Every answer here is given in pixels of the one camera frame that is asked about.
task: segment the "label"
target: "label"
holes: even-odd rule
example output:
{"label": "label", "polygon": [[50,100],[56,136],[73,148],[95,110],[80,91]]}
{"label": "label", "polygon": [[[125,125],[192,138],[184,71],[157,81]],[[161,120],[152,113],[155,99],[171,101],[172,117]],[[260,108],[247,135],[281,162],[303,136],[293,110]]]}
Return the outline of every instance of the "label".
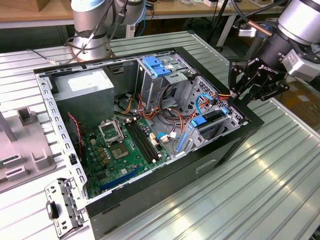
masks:
{"label": "label", "polygon": [[305,96],[305,95],[299,95],[298,98],[300,98],[300,100],[301,100],[302,102],[308,102],[308,101],[310,101],[309,98],[307,98],[307,96]]}
{"label": "label", "polygon": [[164,66],[166,69],[174,69],[175,67],[172,66],[171,64],[167,65],[167,66]]}
{"label": "label", "polygon": [[121,173],[122,173],[123,175],[125,175],[125,174],[127,174],[128,172],[127,172],[127,170],[124,168],[124,169],[121,170]]}
{"label": "label", "polygon": [[288,59],[289,59],[289,62],[290,62],[292,65],[294,65],[294,64],[296,63],[296,59],[295,59],[295,57],[294,57],[292,54],[290,54],[290,55],[288,56]]}
{"label": "label", "polygon": [[258,69],[263,69],[263,70],[266,70],[266,71],[268,71],[270,73],[274,73],[274,74],[278,74],[279,73],[278,71],[272,69],[271,67],[265,66],[263,64],[261,64],[261,66]]}
{"label": "label", "polygon": [[101,79],[101,76],[94,75],[95,74],[70,78],[68,80],[68,84],[73,92],[104,85],[104,81]]}

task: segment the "yellow wire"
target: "yellow wire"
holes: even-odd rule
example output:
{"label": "yellow wire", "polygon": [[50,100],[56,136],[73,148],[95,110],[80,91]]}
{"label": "yellow wire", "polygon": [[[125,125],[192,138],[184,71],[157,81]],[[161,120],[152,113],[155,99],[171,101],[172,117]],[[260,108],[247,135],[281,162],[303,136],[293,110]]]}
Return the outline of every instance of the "yellow wire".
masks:
{"label": "yellow wire", "polygon": [[127,113],[130,111],[130,109],[131,109],[131,102],[132,102],[132,99],[130,98],[128,108],[127,108],[125,111],[123,111],[122,114],[127,114]]}

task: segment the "blue drive bracket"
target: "blue drive bracket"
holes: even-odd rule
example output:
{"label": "blue drive bracket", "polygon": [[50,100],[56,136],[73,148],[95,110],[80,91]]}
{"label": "blue drive bracket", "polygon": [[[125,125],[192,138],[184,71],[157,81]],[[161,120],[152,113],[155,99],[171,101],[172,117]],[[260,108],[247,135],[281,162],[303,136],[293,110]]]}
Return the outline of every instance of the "blue drive bracket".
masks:
{"label": "blue drive bracket", "polygon": [[188,136],[191,136],[193,134],[193,131],[198,128],[200,125],[205,124],[207,120],[203,116],[196,116],[190,121],[190,124],[187,125],[187,127],[184,129],[183,134],[180,137],[180,142],[178,144],[178,147],[176,148],[176,152],[179,153],[182,146],[184,145],[186,139]]}
{"label": "blue drive bracket", "polygon": [[166,69],[162,62],[159,61],[155,56],[148,56],[142,59],[145,66],[154,74],[156,78],[170,75],[171,71]]}

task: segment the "computer chassis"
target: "computer chassis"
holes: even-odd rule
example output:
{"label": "computer chassis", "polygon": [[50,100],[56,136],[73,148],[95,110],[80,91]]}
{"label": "computer chassis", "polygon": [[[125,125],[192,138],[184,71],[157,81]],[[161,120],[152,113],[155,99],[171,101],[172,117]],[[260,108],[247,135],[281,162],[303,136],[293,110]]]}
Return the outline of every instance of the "computer chassis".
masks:
{"label": "computer chassis", "polygon": [[[228,161],[263,125],[240,101],[228,106],[227,97],[222,96],[229,90],[182,47],[36,69],[34,74],[70,172],[69,178],[59,178],[45,188],[46,207],[59,238],[77,231],[86,221],[90,221],[95,239],[104,237]],[[121,117],[117,111],[112,113],[117,109],[114,100],[123,96],[139,99],[127,119],[117,118]],[[146,117],[160,112],[160,101],[167,114],[174,116],[173,122],[161,123],[161,113]],[[174,111],[182,116],[182,122]],[[75,115],[77,121],[70,117]],[[78,124],[86,124],[85,137],[80,136]],[[175,130],[171,131],[174,134],[165,131],[172,125],[184,126],[179,138]],[[115,126],[118,134],[112,135],[112,141],[104,139],[101,128],[105,126]],[[98,128],[105,141],[100,147],[96,145]],[[139,129],[145,137],[139,135]],[[163,132],[165,138],[152,137]],[[135,142],[138,138],[144,142]],[[121,149],[112,148],[113,144]],[[143,145],[150,146],[146,153]],[[97,157],[91,157],[91,148],[96,149]],[[114,170],[110,164],[133,158],[137,152],[144,162],[127,164],[121,170],[123,176],[108,180]],[[96,164],[92,161],[100,155],[102,168],[95,174],[105,172],[104,180],[95,188],[100,191],[90,191],[89,197],[86,168]]]}

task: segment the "wooden workbench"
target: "wooden workbench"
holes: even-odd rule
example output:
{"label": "wooden workbench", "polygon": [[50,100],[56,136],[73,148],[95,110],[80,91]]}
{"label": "wooden workbench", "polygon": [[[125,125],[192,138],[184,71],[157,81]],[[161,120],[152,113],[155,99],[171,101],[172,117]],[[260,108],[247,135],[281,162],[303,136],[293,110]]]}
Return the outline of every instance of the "wooden workbench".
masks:
{"label": "wooden workbench", "polygon": [[[243,12],[250,12],[258,9],[258,7],[247,0],[243,0],[238,3],[238,6]],[[203,3],[194,3],[192,5],[183,4],[180,0],[173,2],[158,1],[154,4],[155,19],[159,19],[156,16],[168,16],[170,15],[204,15],[213,14],[214,7],[209,7]],[[233,7],[227,7],[224,11],[225,14],[235,13]],[[147,16],[152,15],[150,11],[146,12]],[[54,21],[54,20],[72,20],[73,13],[68,0],[51,0],[40,12],[22,10],[18,8],[12,8],[0,5],[0,23],[10,22],[26,22],[26,21]]]}

